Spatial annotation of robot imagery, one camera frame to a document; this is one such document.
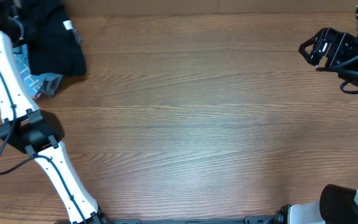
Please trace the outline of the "black t-shirt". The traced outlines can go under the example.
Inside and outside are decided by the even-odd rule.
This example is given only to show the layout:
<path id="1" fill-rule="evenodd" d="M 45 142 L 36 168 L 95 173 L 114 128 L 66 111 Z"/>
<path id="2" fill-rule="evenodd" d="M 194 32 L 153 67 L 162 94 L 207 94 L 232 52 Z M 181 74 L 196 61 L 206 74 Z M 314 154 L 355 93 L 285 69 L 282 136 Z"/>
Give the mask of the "black t-shirt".
<path id="1" fill-rule="evenodd" d="M 81 77 L 86 74 L 85 56 L 61 0 L 15 1 L 19 18 L 30 29 L 24 36 L 33 75 L 56 73 Z"/>

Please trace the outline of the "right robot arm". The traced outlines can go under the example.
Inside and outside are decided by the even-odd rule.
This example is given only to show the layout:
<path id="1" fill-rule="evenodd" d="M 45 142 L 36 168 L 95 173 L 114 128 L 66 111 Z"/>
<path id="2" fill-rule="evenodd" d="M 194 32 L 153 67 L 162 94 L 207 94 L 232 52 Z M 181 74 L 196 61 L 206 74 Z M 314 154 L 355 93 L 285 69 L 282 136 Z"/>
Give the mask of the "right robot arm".
<path id="1" fill-rule="evenodd" d="M 355 17 L 358 20 L 358 6 Z M 358 34 L 322 28 L 300 45 L 299 52 L 317 71 L 337 73 L 343 80 L 340 86 L 343 93 L 358 95 Z M 256 222 L 358 224 L 358 189 L 329 184 L 319 200 L 304 205 L 284 205 L 275 215 Z"/>

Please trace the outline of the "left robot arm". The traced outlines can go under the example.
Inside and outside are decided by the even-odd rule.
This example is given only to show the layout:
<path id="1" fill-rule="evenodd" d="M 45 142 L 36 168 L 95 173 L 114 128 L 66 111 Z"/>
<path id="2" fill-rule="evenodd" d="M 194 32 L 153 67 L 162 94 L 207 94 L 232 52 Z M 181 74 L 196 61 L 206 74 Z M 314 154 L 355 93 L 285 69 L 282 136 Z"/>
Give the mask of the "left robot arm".
<path id="1" fill-rule="evenodd" d="M 0 139 L 44 170 L 70 223 L 107 223 L 70 162 L 59 119 L 35 102 L 86 73 L 80 42 L 61 1 L 0 1 Z"/>

